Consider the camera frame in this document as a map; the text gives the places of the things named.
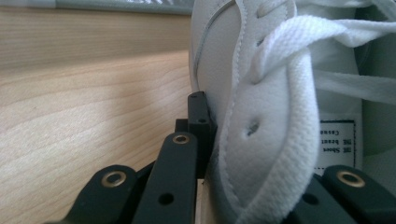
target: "wooden surface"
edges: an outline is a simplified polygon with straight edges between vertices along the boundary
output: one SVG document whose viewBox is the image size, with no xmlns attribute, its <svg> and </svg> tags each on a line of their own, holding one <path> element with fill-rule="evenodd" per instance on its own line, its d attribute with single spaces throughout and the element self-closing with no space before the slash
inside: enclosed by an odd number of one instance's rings
<svg viewBox="0 0 396 224">
<path fill-rule="evenodd" d="M 186 118 L 190 17 L 0 8 L 0 223 L 63 218 Z"/>
</svg>

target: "black plastic part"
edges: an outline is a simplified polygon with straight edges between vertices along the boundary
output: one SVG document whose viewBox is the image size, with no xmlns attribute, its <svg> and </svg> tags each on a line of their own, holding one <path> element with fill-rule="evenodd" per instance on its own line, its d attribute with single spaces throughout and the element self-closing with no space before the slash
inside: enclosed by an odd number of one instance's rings
<svg viewBox="0 0 396 224">
<path fill-rule="evenodd" d="M 321 186 L 318 178 L 316 176 L 311 179 L 305 194 L 282 224 L 356 223 L 332 195 Z"/>
<path fill-rule="evenodd" d="M 209 107 L 203 91 L 189 95 L 189 133 L 198 139 L 197 178 L 204 178 L 206 166 L 213 150 L 216 125 L 210 118 Z"/>
<path fill-rule="evenodd" d="M 190 133 L 168 135 L 134 215 L 134 224 L 193 223 L 197 140 Z"/>
<path fill-rule="evenodd" d="M 361 178 L 363 186 L 350 173 Z M 340 174 L 346 174 L 344 182 Z M 365 173 L 348 166 L 332 166 L 324 172 L 322 183 L 359 223 L 396 223 L 396 198 Z"/>
<path fill-rule="evenodd" d="M 113 172 L 125 174 L 124 181 L 116 187 L 105 187 L 102 184 L 103 178 Z M 120 178 L 117 175 L 109 178 L 112 182 Z M 52 224 L 110 224 L 126 223 L 132 219 L 134 211 L 125 212 L 127 204 L 131 204 L 135 194 L 132 194 L 134 185 L 137 182 L 136 172 L 120 165 L 109 166 L 97 172 L 84 189 L 78 195 L 73 207 L 67 216 Z"/>
</svg>

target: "wood grain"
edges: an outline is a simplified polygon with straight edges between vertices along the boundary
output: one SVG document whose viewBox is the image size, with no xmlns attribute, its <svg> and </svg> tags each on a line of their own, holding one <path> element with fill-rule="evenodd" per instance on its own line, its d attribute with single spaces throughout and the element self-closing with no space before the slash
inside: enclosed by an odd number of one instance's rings
<svg viewBox="0 0 396 224">
<path fill-rule="evenodd" d="M 64 217 L 98 170 L 186 118 L 190 18 L 0 8 L 0 223 Z"/>
</svg>

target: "shoelace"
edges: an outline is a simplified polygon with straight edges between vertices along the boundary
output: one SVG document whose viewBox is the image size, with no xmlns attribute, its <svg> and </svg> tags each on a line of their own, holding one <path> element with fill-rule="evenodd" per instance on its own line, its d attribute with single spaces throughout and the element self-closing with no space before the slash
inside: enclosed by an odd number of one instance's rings
<svg viewBox="0 0 396 224">
<path fill-rule="evenodd" d="M 257 11 L 258 17 L 284 4 L 286 0 L 267 1 Z M 259 83 L 266 74 L 290 56 L 321 39 L 334 38 L 356 48 L 383 35 L 396 33 L 396 3 L 393 0 L 297 0 L 326 7 L 368 7 L 372 4 L 390 21 L 327 20 L 297 16 L 282 22 L 259 46 L 250 66 L 251 81 Z M 334 91 L 364 100 L 396 105 L 396 78 L 366 77 L 314 70 L 316 88 Z"/>
</svg>

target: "shoe label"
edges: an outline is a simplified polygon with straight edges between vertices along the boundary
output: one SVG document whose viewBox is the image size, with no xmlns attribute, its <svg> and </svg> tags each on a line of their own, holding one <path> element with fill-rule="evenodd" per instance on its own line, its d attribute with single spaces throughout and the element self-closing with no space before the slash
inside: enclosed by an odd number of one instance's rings
<svg viewBox="0 0 396 224">
<path fill-rule="evenodd" d="M 332 165 L 360 168 L 362 151 L 359 148 L 360 125 L 357 119 L 322 119 L 320 121 L 320 147 L 315 173 L 323 175 Z"/>
</svg>

